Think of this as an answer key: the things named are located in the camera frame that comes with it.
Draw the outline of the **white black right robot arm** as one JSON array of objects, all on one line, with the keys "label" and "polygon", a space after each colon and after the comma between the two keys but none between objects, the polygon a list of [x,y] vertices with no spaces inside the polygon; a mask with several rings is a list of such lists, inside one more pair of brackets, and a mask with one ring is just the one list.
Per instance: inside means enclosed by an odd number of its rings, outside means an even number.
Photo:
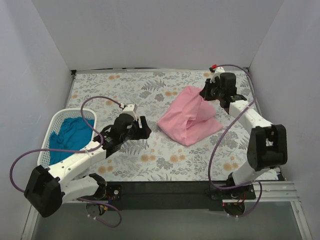
[{"label": "white black right robot arm", "polygon": [[222,67],[211,71],[213,76],[206,79],[200,96],[205,101],[218,100],[220,107],[234,117],[233,122],[239,122],[249,133],[246,162],[229,175],[225,185],[209,182],[213,189],[237,199],[245,192],[244,187],[256,182],[263,173],[287,163],[287,131],[282,124],[263,118],[251,107],[252,102],[237,93],[234,73],[225,72]]}]

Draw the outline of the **blue t shirt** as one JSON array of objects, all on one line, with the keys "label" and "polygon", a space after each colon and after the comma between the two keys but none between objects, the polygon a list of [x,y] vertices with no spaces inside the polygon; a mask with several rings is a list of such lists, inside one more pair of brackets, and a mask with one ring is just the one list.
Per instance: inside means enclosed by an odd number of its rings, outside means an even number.
[{"label": "blue t shirt", "polygon": [[50,135],[49,148],[79,151],[91,141],[92,133],[82,117],[66,118],[59,133],[53,131]]}]

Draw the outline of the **white plastic laundry basket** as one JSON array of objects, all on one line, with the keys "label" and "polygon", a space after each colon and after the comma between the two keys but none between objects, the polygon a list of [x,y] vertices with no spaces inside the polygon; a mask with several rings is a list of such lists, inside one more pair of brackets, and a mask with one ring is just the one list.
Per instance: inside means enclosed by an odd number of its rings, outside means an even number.
[{"label": "white plastic laundry basket", "polygon": [[[91,109],[84,108],[83,115],[87,122],[96,128],[96,113]],[[95,132],[84,122],[80,108],[66,108],[58,111],[52,117],[41,148],[78,151],[84,148],[94,135]],[[73,152],[41,151],[37,165],[47,168],[72,154]]]}]

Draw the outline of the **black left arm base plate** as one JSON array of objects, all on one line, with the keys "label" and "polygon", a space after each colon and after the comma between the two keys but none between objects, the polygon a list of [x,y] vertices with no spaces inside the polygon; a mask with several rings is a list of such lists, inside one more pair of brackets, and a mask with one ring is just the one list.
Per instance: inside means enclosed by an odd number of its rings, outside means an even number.
[{"label": "black left arm base plate", "polygon": [[101,185],[93,195],[93,198],[101,201],[117,201],[122,197],[120,184]]}]

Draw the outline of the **floral patterned table cloth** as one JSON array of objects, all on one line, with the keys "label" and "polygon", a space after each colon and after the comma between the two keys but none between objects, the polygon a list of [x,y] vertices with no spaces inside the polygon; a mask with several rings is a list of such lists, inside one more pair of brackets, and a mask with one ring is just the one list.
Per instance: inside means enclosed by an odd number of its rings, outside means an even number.
[{"label": "floral patterned table cloth", "polygon": [[102,130],[119,115],[119,102],[135,103],[151,129],[146,140],[130,140],[83,174],[107,181],[225,180],[247,159],[250,135],[199,93],[208,71],[79,73],[68,108],[82,104],[96,113]]}]

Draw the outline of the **pink t shirt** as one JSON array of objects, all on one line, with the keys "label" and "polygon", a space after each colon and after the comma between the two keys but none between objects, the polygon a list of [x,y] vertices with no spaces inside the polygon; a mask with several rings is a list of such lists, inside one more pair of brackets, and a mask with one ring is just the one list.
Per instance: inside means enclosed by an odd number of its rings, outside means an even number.
[{"label": "pink t shirt", "polygon": [[200,95],[201,89],[187,86],[174,99],[157,125],[172,140],[191,146],[223,128],[216,109]]}]

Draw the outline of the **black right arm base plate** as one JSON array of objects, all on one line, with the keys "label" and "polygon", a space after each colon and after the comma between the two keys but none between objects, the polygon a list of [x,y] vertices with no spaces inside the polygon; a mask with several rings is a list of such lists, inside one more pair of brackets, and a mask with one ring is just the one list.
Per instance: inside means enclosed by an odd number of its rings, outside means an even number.
[{"label": "black right arm base plate", "polygon": [[253,185],[240,186],[234,189],[226,189],[225,182],[217,182],[217,186],[223,188],[218,189],[211,184],[204,190],[204,193],[212,200],[254,200],[256,198]]}]

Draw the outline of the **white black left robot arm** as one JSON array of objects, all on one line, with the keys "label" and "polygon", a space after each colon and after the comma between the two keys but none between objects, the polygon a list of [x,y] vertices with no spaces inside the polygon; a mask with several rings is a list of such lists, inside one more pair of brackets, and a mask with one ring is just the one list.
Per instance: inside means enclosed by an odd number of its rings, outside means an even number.
[{"label": "white black left robot arm", "polygon": [[29,177],[24,197],[44,218],[55,213],[62,204],[90,196],[101,200],[106,196],[107,182],[96,173],[82,179],[75,177],[90,166],[117,152],[128,140],[146,140],[151,134],[145,116],[135,120],[121,113],[89,142],[82,153],[74,153],[47,168],[35,167]]}]

